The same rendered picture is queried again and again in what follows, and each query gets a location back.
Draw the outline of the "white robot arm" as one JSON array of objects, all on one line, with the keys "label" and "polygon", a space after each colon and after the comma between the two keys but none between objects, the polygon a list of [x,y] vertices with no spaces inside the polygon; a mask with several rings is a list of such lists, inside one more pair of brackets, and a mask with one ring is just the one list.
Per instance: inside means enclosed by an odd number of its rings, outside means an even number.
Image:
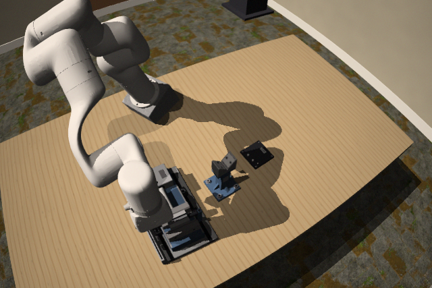
[{"label": "white robot arm", "polygon": [[123,134],[90,155],[83,147],[84,120],[106,91],[90,54],[97,57],[100,70],[130,95],[134,106],[146,108],[158,99],[158,83],[139,67],[150,57],[149,45],[130,18],[120,16],[100,23],[90,0],[63,0],[26,28],[26,74],[37,86],[59,80],[72,109],[70,147],[89,182],[103,188],[118,179],[128,202],[125,210],[153,216],[162,198],[137,136]]}]

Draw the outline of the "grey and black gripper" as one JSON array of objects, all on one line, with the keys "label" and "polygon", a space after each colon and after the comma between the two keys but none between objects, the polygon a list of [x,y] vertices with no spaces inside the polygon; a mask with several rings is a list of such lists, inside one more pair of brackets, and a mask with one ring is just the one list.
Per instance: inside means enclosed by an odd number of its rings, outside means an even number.
[{"label": "grey and black gripper", "polygon": [[131,219],[138,232],[144,233],[152,229],[158,233],[159,231],[161,231],[161,227],[163,224],[166,224],[173,219],[173,213],[171,211],[168,201],[161,192],[160,194],[162,197],[162,205],[159,210],[160,212],[158,211],[153,216],[150,216],[150,218],[139,216],[135,212],[132,212],[132,210],[129,210]]}]

